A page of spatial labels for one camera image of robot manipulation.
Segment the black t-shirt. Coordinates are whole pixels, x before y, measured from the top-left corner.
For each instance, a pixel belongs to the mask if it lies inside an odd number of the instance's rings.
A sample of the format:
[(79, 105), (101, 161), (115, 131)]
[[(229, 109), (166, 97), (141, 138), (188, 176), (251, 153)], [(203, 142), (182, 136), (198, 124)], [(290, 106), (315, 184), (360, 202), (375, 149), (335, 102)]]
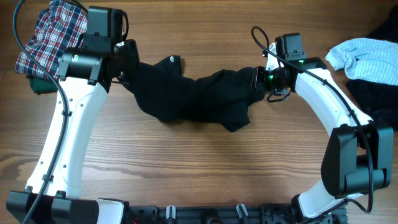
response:
[(154, 65), (140, 63), (119, 81), (134, 95), (140, 109), (163, 122), (220, 123), (229, 132), (249, 124), (248, 109), (265, 97), (251, 86), (254, 68), (219, 70), (194, 80), (184, 77), (181, 58), (171, 55)]

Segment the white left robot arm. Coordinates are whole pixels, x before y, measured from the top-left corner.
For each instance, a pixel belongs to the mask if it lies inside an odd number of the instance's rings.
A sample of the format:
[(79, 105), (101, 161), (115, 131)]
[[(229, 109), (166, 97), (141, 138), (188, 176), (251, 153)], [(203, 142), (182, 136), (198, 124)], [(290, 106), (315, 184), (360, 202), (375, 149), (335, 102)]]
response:
[(136, 42), (72, 47), (59, 64), (57, 104), (39, 162), (24, 191), (10, 191), (6, 208), (20, 223), (134, 223), (127, 201), (80, 196), (93, 125), (112, 79), (139, 68)]

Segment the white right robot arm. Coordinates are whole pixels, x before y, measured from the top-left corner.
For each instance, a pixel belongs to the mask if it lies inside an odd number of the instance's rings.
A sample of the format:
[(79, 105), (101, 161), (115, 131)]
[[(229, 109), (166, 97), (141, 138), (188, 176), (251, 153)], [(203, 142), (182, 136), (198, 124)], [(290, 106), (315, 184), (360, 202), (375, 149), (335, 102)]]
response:
[(292, 92), (303, 98), (326, 129), (329, 141), (321, 164), (321, 179), (296, 195), (290, 219), (297, 223), (319, 220), (344, 204), (367, 195), (370, 211), (373, 194), (392, 179), (392, 128), (377, 123), (359, 110), (338, 88), (320, 58), (291, 60), (256, 67), (252, 87), (281, 100)]

